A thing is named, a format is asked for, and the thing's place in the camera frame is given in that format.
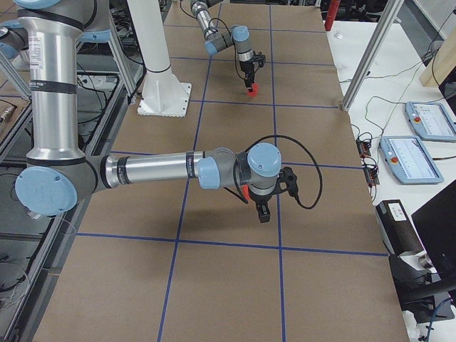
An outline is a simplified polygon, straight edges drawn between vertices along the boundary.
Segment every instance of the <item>white sticker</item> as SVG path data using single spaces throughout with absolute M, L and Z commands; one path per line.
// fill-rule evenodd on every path
M 30 55 L 30 69 L 43 68 L 43 46 L 40 37 L 28 38 L 28 51 Z
M 399 203 L 388 203 L 388 206 L 395 221 L 407 221 L 407 217 Z

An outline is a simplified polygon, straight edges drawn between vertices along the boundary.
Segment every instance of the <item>light blue joint cap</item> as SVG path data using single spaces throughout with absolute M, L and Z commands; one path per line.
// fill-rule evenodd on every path
M 233 39 L 235 41 L 246 41 L 247 39 L 249 39 L 249 37 L 250 37 L 250 33 L 249 33 L 249 29 L 247 28 L 247 26 L 244 26 L 244 25 L 236 26 L 233 29 Z
M 206 51 L 209 54 L 209 56 L 217 55 L 218 51 L 211 41 L 205 41 L 204 47 L 206 48 Z
M 84 32 L 79 38 L 81 43 L 107 43 L 111 37 L 111 30 Z
M 7 20 L 3 23 L 0 24 L 0 26 L 5 26 L 7 29 L 22 29 L 24 28 L 21 23 L 19 23 L 19 20 L 13 19 L 13 20 Z
M 203 158 L 198 162 L 198 180 L 202 189 L 220 187 L 219 167 L 213 157 Z
M 61 0 L 13 0 L 25 9 L 47 9 L 58 4 Z
M 258 175 L 276 177 L 280 172 L 282 156 L 277 147 L 268 142 L 261 142 L 249 151 L 247 162 Z
M 0 51 L 8 59 L 13 59 L 19 55 L 19 51 L 5 43 L 0 43 Z
M 28 167 L 16 179 L 16 194 L 32 212 L 53 216 L 73 208 L 78 194 L 73 183 L 50 167 Z

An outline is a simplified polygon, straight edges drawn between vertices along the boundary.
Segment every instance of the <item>blue cable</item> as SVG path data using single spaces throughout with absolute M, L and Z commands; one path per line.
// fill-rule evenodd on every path
M 451 301 L 452 298 L 446 298 L 444 301 L 441 301 L 439 305 L 435 308 L 434 312 L 432 313 L 432 317 L 429 322 L 429 326 L 427 328 L 427 336 L 426 336 L 426 342 L 429 342 L 429 337 L 430 337 L 430 331 L 432 330 L 432 323 L 434 323 L 435 317 L 437 316 L 437 312 L 440 310 L 440 308 L 445 304 L 447 301 Z

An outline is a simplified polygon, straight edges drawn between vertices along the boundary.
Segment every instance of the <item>red object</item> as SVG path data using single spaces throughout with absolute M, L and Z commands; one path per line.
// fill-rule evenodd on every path
M 252 91 L 247 91 L 247 96 L 254 98 L 258 93 L 258 85 L 256 83 L 252 84 Z
M 251 200 L 250 195 L 249 195 L 249 186 L 248 185 L 242 185 L 241 186 L 241 191 L 246 200 Z
M 339 9 L 339 5 L 341 4 L 341 0 L 332 0 L 331 5 L 329 5 L 328 15 L 326 16 L 325 21 L 325 30 L 330 31 L 333 27 L 333 22 L 336 19 L 337 10 Z

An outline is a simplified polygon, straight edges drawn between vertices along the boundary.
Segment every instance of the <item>white table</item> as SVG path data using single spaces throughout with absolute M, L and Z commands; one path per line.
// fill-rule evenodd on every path
M 334 22 L 331 32 L 328 32 L 328 40 L 340 81 L 353 77 L 374 29 L 375 24 L 372 23 Z M 420 57 L 405 35 L 404 30 L 402 30 L 400 24 L 393 24 L 370 68 L 369 76 L 394 75 L 414 66 L 418 62 L 420 62 Z M 419 77 L 423 70 L 424 66 L 418 63 L 416 67 L 396 77 L 366 79 L 350 108 L 351 122 L 357 125 L 361 132 L 371 132 L 374 137 L 378 137 L 381 133 L 380 129 L 364 118 L 366 105 L 373 96 L 380 96 L 392 102 L 431 101 L 441 98 L 442 94 L 438 89 L 421 86 Z M 341 84 L 344 93 L 348 85 L 349 82 Z M 445 100 L 439 102 L 443 103 L 448 112 L 452 114 Z M 392 113 L 384 135 L 415 135 L 409 126 L 404 107 L 404 105 L 394 105 L 380 99 L 373 99 L 368 106 L 368 117 L 379 126 L 384 127 Z M 357 130 L 354 129 L 353 131 L 356 136 L 358 134 Z M 374 139 L 371 148 L 372 155 L 378 160 L 380 168 L 380 185 L 377 186 L 374 205 L 383 200 L 399 199 L 403 203 L 406 212 L 411 215 L 441 189 L 456 179 L 456 159 L 452 159 L 436 161 L 438 169 L 445 178 L 443 183 L 438 185 L 401 185 L 390 173 L 389 167 L 382 156 L 378 155 L 378 143 L 379 139 Z M 425 146 L 432 157 L 456 155 L 456 144 L 454 143 L 425 142 Z M 425 325 L 420 324 L 422 334 L 427 333 Z M 433 327 L 435 330 L 431 334 L 431 341 L 453 342 L 455 340 L 456 320 L 437 322 Z

